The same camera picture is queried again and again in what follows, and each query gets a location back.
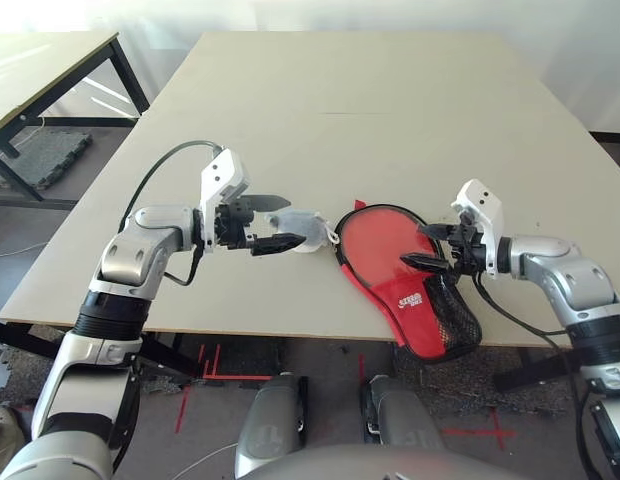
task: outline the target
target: white wall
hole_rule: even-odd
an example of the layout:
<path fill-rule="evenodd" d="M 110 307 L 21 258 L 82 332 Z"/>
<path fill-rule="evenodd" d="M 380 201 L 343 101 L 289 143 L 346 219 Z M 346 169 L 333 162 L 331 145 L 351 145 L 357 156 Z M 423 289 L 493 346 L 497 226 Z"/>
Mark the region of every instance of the white wall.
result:
<path fill-rule="evenodd" d="M 521 54 L 586 128 L 620 132 L 620 0 L 0 2 L 0 32 L 97 28 L 121 32 L 121 44 L 150 100 L 206 31 L 491 31 Z M 107 91 L 125 94 L 110 65 L 90 79 L 91 84 L 82 82 L 51 113 L 134 114 L 127 99 Z"/>

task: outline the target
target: table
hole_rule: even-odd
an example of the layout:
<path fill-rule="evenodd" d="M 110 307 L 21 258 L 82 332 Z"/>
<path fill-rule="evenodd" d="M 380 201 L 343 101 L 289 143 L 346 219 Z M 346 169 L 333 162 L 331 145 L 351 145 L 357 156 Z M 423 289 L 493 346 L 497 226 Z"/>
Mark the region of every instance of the table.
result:
<path fill-rule="evenodd" d="M 479 178 L 503 201 L 506 234 L 575 240 L 620 292 L 620 169 L 498 38 L 209 33 L 59 228 L 0 318 L 73 324 L 138 182 L 164 152 L 192 139 L 238 152 L 252 179 L 248 193 L 280 194 L 333 223 L 355 199 L 453 223 L 450 202 L 466 180 Z M 203 147 L 179 153 L 148 183 L 138 206 L 197 205 L 199 172 L 209 158 Z M 183 277 L 189 260 L 189 254 L 174 255 L 168 271 Z M 536 286 L 509 278 L 486 282 L 513 314 L 558 328 Z M 542 344 L 486 306 L 467 279 L 460 291 L 483 326 L 485 344 Z M 218 249 L 203 258 L 190 287 L 163 282 L 146 329 L 393 339 L 328 249 L 263 258 Z"/>
<path fill-rule="evenodd" d="M 117 40 L 117 32 L 0 34 L 0 150 L 15 158 L 10 145 L 27 125 L 41 124 L 39 115 L 82 78 L 110 59 L 139 113 L 146 99 Z M 133 126 L 130 118 L 49 117 L 46 125 Z M 0 205 L 70 210 L 74 200 L 43 198 L 0 159 L 0 175 L 25 199 L 0 197 Z"/>

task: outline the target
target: cable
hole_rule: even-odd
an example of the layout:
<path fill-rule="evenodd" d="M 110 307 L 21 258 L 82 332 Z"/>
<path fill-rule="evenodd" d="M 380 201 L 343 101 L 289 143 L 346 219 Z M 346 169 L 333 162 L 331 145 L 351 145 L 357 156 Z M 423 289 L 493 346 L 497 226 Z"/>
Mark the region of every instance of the cable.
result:
<path fill-rule="evenodd" d="M 30 133 L 30 135 L 28 135 L 26 138 L 24 138 L 23 140 L 21 140 L 19 143 L 13 145 L 14 148 L 18 148 L 21 145 L 23 145 L 24 143 L 26 143 L 28 140 L 30 140 L 32 137 L 34 137 L 37 133 L 39 133 L 39 131 L 46 126 L 46 117 L 41 117 L 41 126 L 39 126 L 39 128 L 37 128 L 36 130 L 34 130 L 33 132 Z"/>
<path fill-rule="evenodd" d="M 168 150 L 165 154 L 163 154 L 163 156 L 159 160 L 155 162 L 152 168 L 148 170 L 148 173 L 146 173 L 145 177 L 143 177 L 143 180 L 141 180 L 141 182 L 137 186 L 137 189 L 134 191 L 132 198 L 128 202 L 128 206 L 126 207 L 126 211 L 124 212 L 123 217 L 121 217 L 121 221 L 119 222 L 118 233 L 123 231 L 126 225 L 126 219 L 128 218 L 128 215 L 130 215 L 130 212 L 132 211 L 132 207 L 134 207 L 134 204 L 137 201 L 137 198 L 139 198 L 139 195 L 141 195 L 141 192 L 146 186 L 146 183 L 148 183 L 150 178 L 152 178 L 152 175 L 154 175 L 154 173 L 159 169 L 159 167 L 163 165 L 166 162 L 166 160 L 172 157 L 175 153 L 185 148 L 193 147 L 195 145 L 205 145 L 207 147 L 211 147 L 212 152 L 213 152 L 213 157 L 216 157 L 217 155 L 219 155 L 219 153 L 221 153 L 221 150 L 223 149 L 221 145 L 218 145 L 214 142 L 210 142 L 208 140 L 191 140 L 189 142 L 180 143 L 176 147 L 173 147 L 170 150 Z"/>
<path fill-rule="evenodd" d="M 139 382 L 137 382 L 136 392 L 134 395 L 134 403 L 132 406 L 132 412 L 130 413 L 132 422 L 130 426 L 128 427 L 128 435 L 123 445 L 121 445 L 121 448 L 119 449 L 119 453 L 117 453 L 117 456 L 115 457 L 114 462 L 112 462 L 113 473 L 116 473 L 116 471 L 119 469 L 119 465 L 121 465 L 121 461 L 123 460 L 123 457 L 125 457 L 126 452 L 128 451 L 128 447 L 130 447 L 130 443 L 132 442 L 132 436 L 134 435 L 134 431 L 137 428 L 137 420 L 139 419 L 139 407 L 141 405 L 141 387 L 138 385 L 138 383 Z"/>
<path fill-rule="evenodd" d="M 226 445 L 225 447 L 221 447 L 218 450 L 215 450 L 212 453 L 209 453 L 208 455 L 206 455 L 203 458 L 200 458 L 199 460 L 197 460 L 196 462 L 194 462 L 192 465 L 190 465 L 187 468 L 184 468 L 183 470 L 181 470 L 179 473 L 177 473 L 174 477 L 172 477 L 170 480 L 178 480 L 179 478 L 183 477 L 186 473 L 188 473 L 190 470 L 192 470 L 193 468 L 197 467 L 198 465 L 201 465 L 203 462 L 205 462 L 206 460 L 214 457 L 215 455 L 217 455 L 218 453 L 221 453 L 225 450 L 228 450 L 230 448 L 234 448 L 238 445 L 238 443 L 231 443 L 230 445 Z"/>
<path fill-rule="evenodd" d="M 37 243 L 36 245 L 31 245 L 29 247 L 23 248 L 21 250 L 17 250 L 16 252 L 10 252 L 10 253 L 2 253 L 0 254 L 0 258 L 3 257 L 10 257 L 11 255 L 19 255 L 20 253 L 25 253 L 25 252 L 29 252 L 30 250 L 34 250 L 35 248 L 41 248 L 44 247 L 48 244 L 48 242 L 43 242 L 43 243 Z"/>
<path fill-rule="evenodd" d="M 503 315 L 504 317 L 506 317 L 508 320 L 516 323 L 517 325 L 519 325 L 521 328 L 525 328 L 526 330 L 528 330 L 530 333 L 538 336 L 538 337 L 550 337 L 550 336 L 554 336 L 554 335 L 564 335 L 566 334 L 565 330 L 553 330 L 550 332 L 546 332 L 545 330 L 540 330 L 536 327 L 533 327 L 532 325 L 530 325 L 529 323 L 524 322 L 523 320 L 519 320 L 517 317 L 515 317 L 514 315 L 512 315 L 510 312 L 508 312 L 507 310 L 505 310 L 504 308 L 502 308 L 497 302 L 495 302 L 492 297 L 490 296 L 490 294 L 488 293 L 488 291 L 485 289 L 485 287 L 483 286 L 483 283 L 481 283 L 481 274 L 483 272 L 479 272 L 477 275 L 477 282 L 478 284 L 481 286 L 481 288 L 483 289 L 483 292 L 485 292 L 485 297 L 482 295 L 481 291 L 479 291 L 479 295 L 481 295 L 481 298 L 483 298 L 483 300 L 488 303 L 493 309 L 495 309 L 497 312 L 499 312 L 501 315 Z M 477 282 L 475 282 L 475 277 L 472 277 L 472 281 L 474 283 L 474 286 L 477 290 L 479 290 L 479 287 L 477 286 Z"/>
<path fill-rule="evenodd" d="M 563 352 L 563 350 L 561 350 L 559 345 L 557 345 L 552 339 L 548 338 L 549 333 L 540 333 L 543 332 L 543 330 L 539 330 L 538 328 L 535 328 L 532 325 L 528 325 L 527 323 L 519 320 L 517 317 L 510 314 L 508 311 L 503 309 L 497 302 L 495 302 L 483 286 L 483 283 L 481 283 L 482 273 L 483 272 L 479 272 L 472 277 L 472 283 L 474 283 L 474 286 L 477 289 L 477 292 L 479 292 L 481 298 L 493 309 L 506 317 L 508 320 L 513 321 L 514 323 L 529 331 L 533 335 L 542 338 L 561 358 L 561 362 L 563 363 L 563 366 L 566 369 L 566 373 L 568 375 L 568 384 L 570 386 L 572 404 L 576 417 L 575 429 L 577 437 L 577 450 L 579 452 L 579 459 L 581 460 L 581 465 L 583 466 L 583 469 L 585 470 L 589 480 L 602 480 L 601 474 L 597 471 L 594 464 L 592 463 L 592 459 L 590 458 L 590 453 L 588 452 L 588 447 L 586 445 L 585 437 L 583 434 L 583 410 L 585 408 L 585 403 L 588 400 L 589 394 L 586 393 L 583 399 L 579 398 L 577 383 L 574 380 L 574 375 L 572 374 L 572 368 L 570 367 L 568 357 L 566 357 L 566 354 Z"/>
<path fill-rule="evenodd" d="M 148 170 L 148 173 L 146 173 L 146 175 L 143 177 L 143 179 L 137 186 L 136 190 L 134 191 L 134 194 L 132 195 L 132 198 L 128 202 L 128 206 L 126 207 L 126 211 L 124 212 L 123 217 L 121 217 L 121 220 L 119 221 L 119 230 L 117 231 L 117 233 L 121 233 L 123 229 L 125 228 L 126 220 L 128 218 L 128 215 L 130 215 L 130 212 L 132 212 L 132 208 L 134 207 L 134 204 L 137 201 L 137 198 L 139 198 L 139 195 L 141 195 L 141 192 L 145 188 L 146 184 L 148 183 L 150 178 L 152 178 L 152 175 L 154 175 L 154 173 L 159 169 L 159 167 L 163 165 L 166 162 L 166 160 L 172 157 L 175 153 L 185 148 L 193 147 L 196 145 L 204 145 L 206 147 L 211 147 L 213 158 L 219 155 L 219 153 L 221 153 L 221 151 L 223 150 L 223 147 L 221 145 L 218 145 L 214 142 L 210 142 L 208 140 L 191 140 L 189 142 L 180 143 L 176 147 L 173 147 L 170 150 L 168 150 L 165 154 L 163 154 L 163 156 L 159 160 L 155 162 L 152 168 Z M 197 215 L 197 210 L 194 211 L 194 215 L 195 215 L 194 229 L 195 229 L 195 232 L 199 232 L 200 225 L 201 225 L 200 223 L 201 219 Z M 188 278 L 186 280 L 181 280 L 180 278 L 175 277 L 171 273 L 164 272 L 163 274 L 164 277 L 172 280 L 173 282 L 183 287 L 186 287 L 192 283 L 192 280 L 194 280 L 194 276 L 197 273 L 197 266 L 199 265 L 199 261 L 201 260 L 201 257 L 203 257 L 204 245 L 203 245 L 203 240 L 201 239 L 201 235 L 199 233 L 195 235 L 194 243 L 195 243 L 195 249 L 194 249 L 194 252 L 192 253 L 192 263 L 190 264 L 190 272 L 188 273 Z"/>

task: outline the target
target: mesh pocket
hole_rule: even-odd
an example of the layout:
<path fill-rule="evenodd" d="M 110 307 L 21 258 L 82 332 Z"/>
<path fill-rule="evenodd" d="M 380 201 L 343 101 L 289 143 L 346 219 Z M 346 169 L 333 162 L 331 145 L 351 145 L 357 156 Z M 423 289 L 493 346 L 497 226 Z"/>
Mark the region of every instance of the mesh pocket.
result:
<path fill-rule="evenodd" d="M 430 304 L 439 321 L 446 359 L 468 353 L 481 343 L 481 325 L 449 275 L 432 275 L 425 282 Z"/>

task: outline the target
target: silver robot arm segment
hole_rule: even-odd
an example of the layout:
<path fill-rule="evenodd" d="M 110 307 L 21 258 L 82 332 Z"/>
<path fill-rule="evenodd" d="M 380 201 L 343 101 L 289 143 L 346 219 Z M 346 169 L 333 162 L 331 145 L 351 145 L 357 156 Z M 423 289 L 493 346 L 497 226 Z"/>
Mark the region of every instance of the silver robot arm segment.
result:
<path fill-rule="evenodd" d="M 243 165 L 224 149 L 202 172 L 200 207 L 137 210 L 105 248 L 74 328 L 61 344 L 35 408 L 33 441 L 0 479 L 106 480 L 125 454 L 138 412 L 140 337 L 173 253 L 216 246 L 279 253 L 305 238 L 247 232 L 254 211 L 290 203 L 273 195 L 240 194 Z"/>
<path fill-rule="evenodd" d="M 620 295 L 612 282 L 574 243 L 503 236 L 501 201 L 479 180 L 467 182 L 452 206 L 460 225 L 428 225 L 423 232 L 450 244 L 458 275 L 509 273 L 543 290 L 580 358 L 582 377 L 591 391 L 607 396 L 592 413 L 603 449 L 620 470 Z M 409 260 L 432 267 L 419 255 Z"/>

